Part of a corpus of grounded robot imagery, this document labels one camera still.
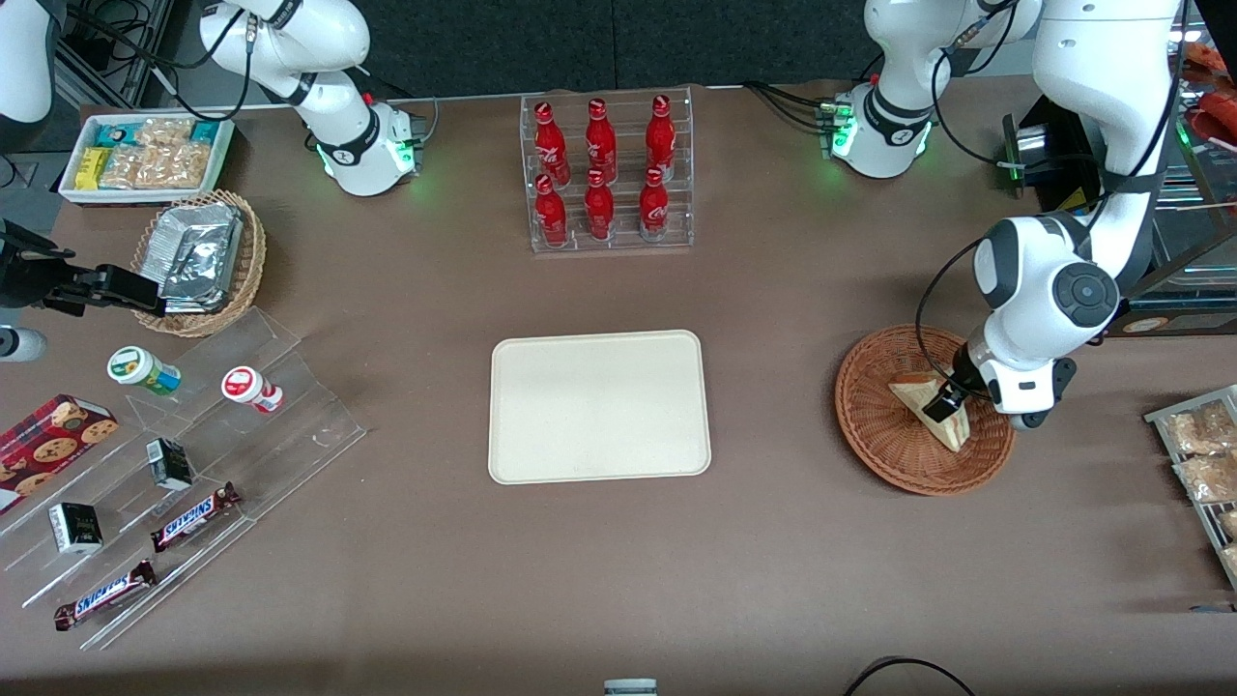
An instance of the brown table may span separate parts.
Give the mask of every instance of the brown table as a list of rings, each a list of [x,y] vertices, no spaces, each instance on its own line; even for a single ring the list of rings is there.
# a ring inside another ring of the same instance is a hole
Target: brown table
[[[1035,95],[969,79],[944,108],[986,146]],[[940,135],[905,176],[868,180],[751,94],[695,96],[696,246],[601,258],[532,256],[516,99],[443,104],[424,174],[374,199],[323,174],[291,110],[238,116],[223,184],[270,235],[259,304],[372,433],[105,651],[0,602],[0,692],[588,695],[649,675],[668,696],[839,694],[904,654],[986,695],[1232,694],[1237,619],[1186,613],[1231,595],[1139,415],[1237,382],[1233,341],[1089,347],[988,486],[892,490],[841,439],[834,372],[1032,202],[991,190]],[[150,215],[67,204],[53,235],[126,262]],[[965,267],[929,314],[982,320]],[[26,321],[52,350],[0,366],[4,424],[59,392],[120,408],[103,371],[116,346],[190,345],[118,309]],[[499,340],[664,328],[704,344],[708,472],[490,480]]]

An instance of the wicker basket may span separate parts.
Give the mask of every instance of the wicker basket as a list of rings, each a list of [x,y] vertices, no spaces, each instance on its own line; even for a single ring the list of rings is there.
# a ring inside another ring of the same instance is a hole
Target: wicker basket
[[[949,366],[962,339],[924,326],[933,360]],[[957,496],[987,483],[1013,451],[1013,427],[991,402],[967,399],[971,438],[950,452],[919,423],[889,382],[931,371],[919,352],[913,324],[889,326],[860,340],[842,361],[834,407],[842,434],[863,464],[884,481],[924,496]]]
[[[262,281],[262,262],[266,261],[266,232],[262,230],[262,220],[254,214],[254,208],[244,198],[228,190],[212,190],[203,195],[195,195],[173,203],[169,208],[182,205],[204,205],[207,203],[228,203],[236,205],[245,215],[245,229],[241,231],[240,248],[236,250],[236,263],[233,268],[233,282],[229,288],[229,299],[224,308],[213,314],[168,314],[156,318],[142,312],[134,312],[137,320],[146,328],[162,333],[173,333],[183,337],[202,337],[218,333],[228,324],[239,319],[241,314],[254,303],[257,294],[257,286]],[[156,216],[151,224],[146,225],[146,234],[137,242],[137,252],[130,268],[137,272],[146,257],[146,245],[150,242],[151,232],[155,229]]]

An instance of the acrylic display stand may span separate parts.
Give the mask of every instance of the acrylic display stand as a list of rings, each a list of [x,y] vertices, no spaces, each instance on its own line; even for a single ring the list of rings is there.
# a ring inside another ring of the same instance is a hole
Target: acrylic display stand
[[[103,609],[66,634],[66,642],[83,650],[105,648],[360,440],[365,430],[293,351],[298,341],[252,308],[173,361],[182,383],[171,397],[135,389],[129,397],[134,419],[118,414],[121,429],[43,487],[54,491],[40,491],[0,518],[0,566],[11,592],[4,600],[45,614],[51,632],[57,607],[150,559],[158,585],[140,591],[120,608]],[[263,415],[225,401],[219,383],[236,366],[250,366],[280,386],[283,405]],[[155,486],[146,444],[156,438],[184,448],[194,472],[189,490]],[[242,501],[187,541],[156,555],[150,534],[226,482],[233,482]],[[94,506],[103,530],[101,550],[88,556],[57,551],[47,508],[62,502]]]
[[[1228,387],[1226,389],[1220,389],[1210,394],[1204,394],[1189,402],[1183,402],[1175,407],[1169,407],[1168,409],[1160,409],[1143,417],[1143,420],[1155,427],[1155,433],[1159,434],[1160,440],[1164,443],[1164,449],[1168,450],[1169,457],[1173,459],[1173,472],[1176,473],[1181,485],[1185,486],[1189,493],[1190,485],[1181,476],[1181,464],[1190,459],[1192,455],[1181,452],[1178,450],[1176,444],[1173,438],[1169,436],[1169,431],[1165,428],[1168,418],[1175,414],[1188,414],[1200,409],[1204,405],[1211,404],[1212,402],[1220,402],[1225,405],[1228,412],[1228,418],[1237,423],[1237,386]],[[1190,502],[1194,506],[1194,511],[1199,513],[1199,519],[1202,520],[1202,529],[1207,533],[1207,539],[1211,541],[1212,549],[1215,549],[1216,555],[1220,556],[1220,550],[1230,544],[1237,543],[1237,540],[1228,537],[1225,529],[1220,525],[1220,516],[1237,508],[1237,502],[1227,503],[1199,503],[1192,497]],[[1237,590],[1237,572],[1228,567],[1228,564],[1223,562],[1221,558],[1220,565],[1225,569],[1225,575],[1228,577],[1228,584]]]
[[[674,177],[666,182],[669,209],[666,215],[666,236],[661,241],[644,241],[640,236],[640,192],[644,188],[647,152],[644,131],[653,117],[653,96],[670,99],[670,120],[674,121]],[[584,131],[589,127],[589,99],[606,100],[610,124],[618,142],[618,179],[610,184],[615,198],[615,223],[610,240],[599,241],[589,234],[584,210],[584,193],[589,189],[589,151]],[[533,106],[548,101],[554,108],[554,121],[567,138],[567,159],[571,164],[571,180],[558,187],[567,204],[565,246],[546,244],[537,224],[537,190],[533,180],[542,173],[537,157],[537,120]],[[524,159],[524,193],[528,199],[528,230],[533,251],[560,253],[571,251],[631,251],[669,246],[690,246],[695,240],[695,218],[691,194],[695,183],[693,156],[691,91],[675,89],[632,89],[594,94],[539,94],[520,101],[521,152]]]

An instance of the foil package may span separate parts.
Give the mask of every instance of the foil package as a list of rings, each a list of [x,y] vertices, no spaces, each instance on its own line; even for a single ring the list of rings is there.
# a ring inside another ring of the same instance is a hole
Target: foil package
[[[244,227],[244,215],[228,203],[184,205],[160,214],[139,272],[160,283],[167,313],[224,308]]]

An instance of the red cap bottle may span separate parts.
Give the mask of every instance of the red cap bottle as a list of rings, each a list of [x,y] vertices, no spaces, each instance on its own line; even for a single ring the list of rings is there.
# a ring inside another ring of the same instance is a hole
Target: red cap bottle
[[[662,169],[648,167],[644,172],[644,188],[640,192],[640,235],[644,241],[661,241],[666,237],[666,211],[670,198],[662,185]]]
[[[674,178],[674,121],[670,120],[670,98],[664,94],[653,96],[653,120],[644,131],[644,146],[648,148],[647,164],[662,169],[662,180]]]
[[[542,236],[549,246],[564,246],[567,244],[567,205],[563,198],[554,190],[554,182],[548,174],[537,174],[537,224],[542,227]]]
[[[610,239],[615,221],[615,197],[606,185],[606,174],[599,167],[589,169],[589,189],[584,193],[584,209],[589,213],[589,234],[599,241]]]
[[[589,100],[589,127],[584,131],[589,143],[589,166],[601,169],[606,183],[618,178],[618,145],[615,126],[606,117],[606,103],[601,99]]]
[[[537,119],[537,156],[542,161],[542,171],[555,184],[567,185],[571,180],[571,164],[567,162],[567,138],[554,122],[554,109],[541,101],[533,106],[533,116]]]

